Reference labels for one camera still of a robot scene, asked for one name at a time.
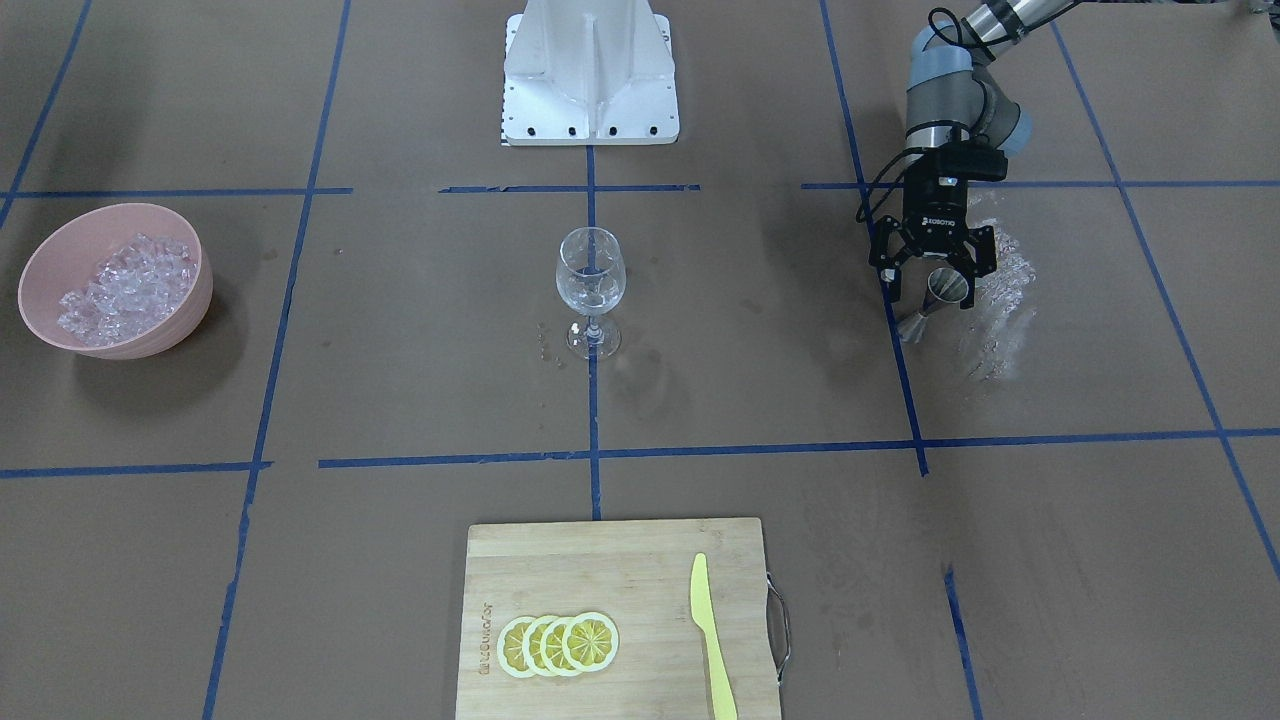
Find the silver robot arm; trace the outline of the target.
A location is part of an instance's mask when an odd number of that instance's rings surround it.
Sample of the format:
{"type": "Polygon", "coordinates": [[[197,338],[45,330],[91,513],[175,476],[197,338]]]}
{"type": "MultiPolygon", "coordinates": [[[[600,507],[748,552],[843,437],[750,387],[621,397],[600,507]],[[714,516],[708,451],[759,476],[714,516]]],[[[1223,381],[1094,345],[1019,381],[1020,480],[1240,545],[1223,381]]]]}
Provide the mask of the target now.
{"type": "Polygon", "coordinates": [[[1000,182],[1010,156],[1030,138],[1028,111],[998,86],[989,67],[1030,32],[1070,12],[1074,1],[982,1],[966,15],[936,6],[911,42],[902,150],[877,179],[896,170],[900,217],[864,200],[859,222],[872,224],[869,264],[886,299],[901,296],[902,265],[942,260],[963,281],[959,305],[973,307],[977,279],[998,266],[992,225],[968,223],[969,184],[1000,182]]]}

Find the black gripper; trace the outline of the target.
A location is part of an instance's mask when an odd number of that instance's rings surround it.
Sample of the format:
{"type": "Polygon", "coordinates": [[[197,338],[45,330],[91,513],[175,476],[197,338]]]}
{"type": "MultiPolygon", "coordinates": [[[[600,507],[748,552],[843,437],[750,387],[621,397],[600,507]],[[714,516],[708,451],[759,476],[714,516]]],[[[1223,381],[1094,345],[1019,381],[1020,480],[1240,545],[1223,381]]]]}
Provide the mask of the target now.
{"type": "Polygon", "coordinates": [[[977,281],[997,269],[992,225],[966,231],[966,182],[947,165],[910,165],[902,173],[902,218],[873,222],[869,264],[884,297],[896,304],[902,292],[902,266],[913,258],[955,261],[966,283],[961,310],[974,307],[977,281]]]}

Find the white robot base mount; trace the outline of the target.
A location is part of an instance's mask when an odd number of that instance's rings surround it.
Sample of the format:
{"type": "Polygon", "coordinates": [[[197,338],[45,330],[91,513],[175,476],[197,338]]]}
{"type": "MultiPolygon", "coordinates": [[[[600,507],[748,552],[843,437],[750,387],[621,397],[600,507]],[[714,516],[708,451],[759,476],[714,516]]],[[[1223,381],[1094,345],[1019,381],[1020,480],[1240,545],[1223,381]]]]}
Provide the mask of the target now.
{"type": "Polygon", "coordinates": [[[500,141],[644,146],[681,132],[669,19],[648,1],[529,1],[506,22],[500,141]]]}

